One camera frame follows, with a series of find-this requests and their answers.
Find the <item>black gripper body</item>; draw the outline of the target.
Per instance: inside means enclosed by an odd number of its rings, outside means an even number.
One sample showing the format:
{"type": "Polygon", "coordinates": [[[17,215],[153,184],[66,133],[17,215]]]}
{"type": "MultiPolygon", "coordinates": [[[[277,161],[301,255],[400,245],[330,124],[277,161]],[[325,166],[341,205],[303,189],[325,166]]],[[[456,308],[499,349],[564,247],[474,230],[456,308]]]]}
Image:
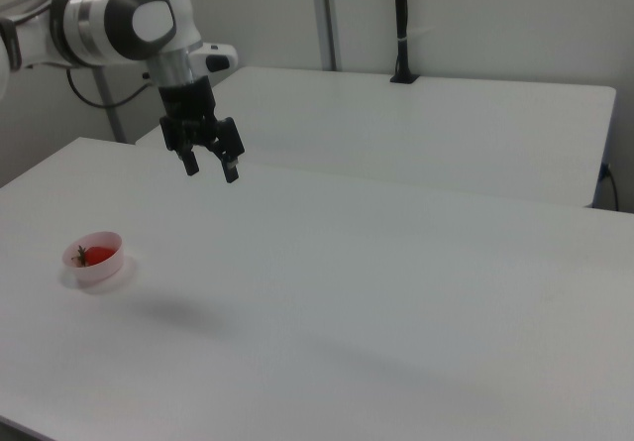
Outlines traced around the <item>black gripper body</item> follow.
{"type": "Polygon", "coordinates": [[[159,119],[165,143],[179,147],[185,141],[212,147],[217,137],[215,98],[207,77],[173,87],[158,89],[165,115],[159,119]]]}

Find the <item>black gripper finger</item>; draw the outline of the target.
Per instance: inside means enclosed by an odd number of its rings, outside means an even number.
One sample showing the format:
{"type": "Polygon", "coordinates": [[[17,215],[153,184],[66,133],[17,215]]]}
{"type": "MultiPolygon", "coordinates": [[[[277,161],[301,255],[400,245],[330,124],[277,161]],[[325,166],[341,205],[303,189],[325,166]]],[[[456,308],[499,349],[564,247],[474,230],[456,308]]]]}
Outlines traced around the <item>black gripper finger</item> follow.
{"type": "Polygon", "coordinates": [[[227,183],[239,178],[239,157],[245,147],[233,118],[217,120],[212,124],[213,137],[206,148],[220,161],[227,183]]]}
{"type": "Polygon", "coordinates": [[[159,124],[166,148],[177,154],[189,176],[198,173],[199,166],[193,152],[193,144],[185,128],[185,122],[163,116],[159,119],[159,124]]]}

